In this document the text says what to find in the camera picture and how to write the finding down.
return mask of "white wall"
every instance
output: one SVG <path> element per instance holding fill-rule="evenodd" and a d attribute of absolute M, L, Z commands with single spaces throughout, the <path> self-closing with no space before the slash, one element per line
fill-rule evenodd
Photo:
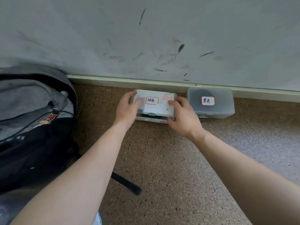
<path fill-rule="evenodd" d="M 300 91 L 299 0 L 0 0 L 0 27 L 1 67 Z"/>

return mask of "cable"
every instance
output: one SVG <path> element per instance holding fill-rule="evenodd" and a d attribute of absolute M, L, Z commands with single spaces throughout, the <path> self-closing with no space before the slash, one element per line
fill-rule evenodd
<path fill-rule="evenodd" d="M 41 117 L 43 117 L 43 116 L 45 116 L 45 115 L 47 115 L 47 114 L 57 114 L 57 112 L 58 112 L 58 114 L 60 114 L 61 112 L 67 113 L 67 114 L 72 115 L 72 116 L 75 118 L 75 115 L 74 115 L 73 113 L 71 113 L 71 112 L 64 111 L 64 110 L 59 110 L 59 109 L 57 109 L 57 108 L 54 108 L 54 109 L 52 109 L 50 112 L 44 113 L 43 115 L 39 116 L 38 118 L 36 118 L 36 119 L 33 120 L 32 122 L 30 122 L 28 125 L 26 125 L 25 127 L 23 127 L 21 130 L 19 130 L 19 131 L 16 132 L 15 134 L 13 134 L 13 135 L 11 135 L 11 136 L 9 136 L 9 137 L 6 137 L 6 138 L 3 139 L 3 140 L 0 140 L 0 142 L 5 141 L 5 140 L 7 140 L 7 139 L 9 139 L 9 138 L 11 138 L 11 137 L 17 135 L 18 133 L 22 132 L 24 129 L 26 129 L 28 126 L 30 126 L 32 123 L 34 123 L 35 121 L 37 121 L 37 120 L 40 119 Z"/>

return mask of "forearm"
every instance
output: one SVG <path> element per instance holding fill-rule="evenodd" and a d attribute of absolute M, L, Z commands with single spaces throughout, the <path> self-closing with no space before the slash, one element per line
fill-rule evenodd
<path fill-rule="evenodd" d="M 11 224 L 92 224 L 127 129 L 114 125 L 37 194 Z"/>
<path fill-rule="evenodd" d="M 207 131 L 191 140 L 253 224 L 300 224 L 299 186 Z"/>

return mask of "speckled terrazzo floor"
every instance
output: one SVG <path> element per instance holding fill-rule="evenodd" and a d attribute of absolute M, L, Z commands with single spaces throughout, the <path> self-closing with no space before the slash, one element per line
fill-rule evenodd
<path fill-rule="evenodd" d="M 119 99 L 131 89 L 75 85 L 75 138 L 82 153 L 110 127 Z M 300 104 L 235 98 L 235 114 L 202 120 L 239 151 L 300 185 Z M 135 121 L 115 172 L 143 191 L 135 196 L 110 180 L 100 206 L 103 224 L 250 224 L 197 148 L 166 124 Z"/>

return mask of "baseboard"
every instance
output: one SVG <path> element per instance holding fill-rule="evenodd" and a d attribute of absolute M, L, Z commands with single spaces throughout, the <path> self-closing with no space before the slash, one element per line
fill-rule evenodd
<path fill-rule="evenodd" d="M 100 76 L 68 75 L 68 78 L 77 84 L 101 85 L 118 88 L 138 88 L 144 90 L 158 90 L 174 93 L 186 93 L 189 87 L 195 88 L 230 88 L 236 98 L 276 100 L 300 103 L 300 91 L 284 91 L 247 87 L 228 87 L 215 85 L 201 85 L 191 83 L 175 83 L 151 80 L 135 80 Z"/>

